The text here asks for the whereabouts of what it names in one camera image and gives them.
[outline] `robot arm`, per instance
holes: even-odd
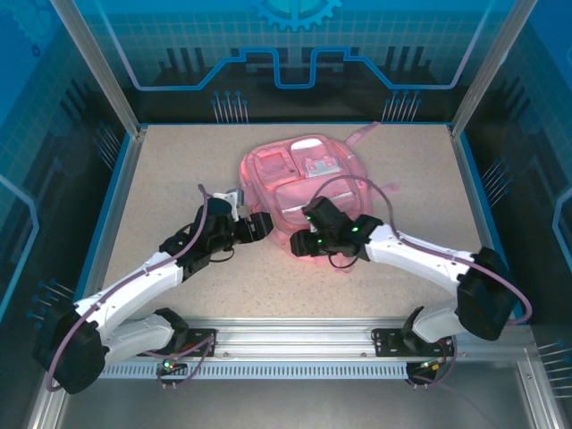
[[[130,356],[147,350],[157,350],[165,355],[181,351],[188,326],[168,308],[157,310],[144,320],[123,323],[150,300],[208,266],[214,253],[230,251],[235,244],[251,243],[268,235],[273,228],[270,215],[254,213],[249,219],[239,218],[236,207],[240,201],[241,191],[238,190],[214,194],[207,200],[206,207],[199,208],[194,223],[168,238],[158,252],[132,273],[143,271],[143,275],[121,286],[104,303],[99,302],[100,299],[131,274],[74,304],[50,307],[33,357],[48,370],[63,338],[94,305],[99,309],[72,335],[55,369],[56,381],[69,393],[84,390],[105,366]],[[195,235],[203,210],[206,210],[206,221],[198,240],[180,255]],[[177,259],[147,271],[175,256]]]
[[[402,329],[404,342],[412,350],[423,343],[434,343],[451,335],[471,332],[494,341],[501,334],[517,297],[495,280],[459,260],[482,265],[504,278],[506,266],[496,252],[482,248],[478,254],[441,248],[399,232],[390,225],[362,214],[352,221],[328,199],[315,198],[302,209],[315,231],[298,231],[290,240],[294,255],[320,256],[342,253],[366,261],[397,266],[438,284],[453,299],[433,307],[417,308]],[[452,260],[431,255],[403,244],[402,240],[421,248],[451,255]]]

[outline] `beige table surface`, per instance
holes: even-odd
[[[322,133],[345,139],[356,124],[149,126],[107,270],[105,285],[145,262],[165,238],[191,222],[202,197],[236,187],[241,158],[279,139]],[[382,125],[355,147],[370,177],[390,194],[401,231],[436,244],[478,250],[480,241],[444,125]],[[374,213],[387,218],[381,201]],[[137,315],[170,307],[184,316],[408,315],[450,296],[400,269],[359,262],[349,274],[289,257],[270,240],[236,247],[157,297]]]

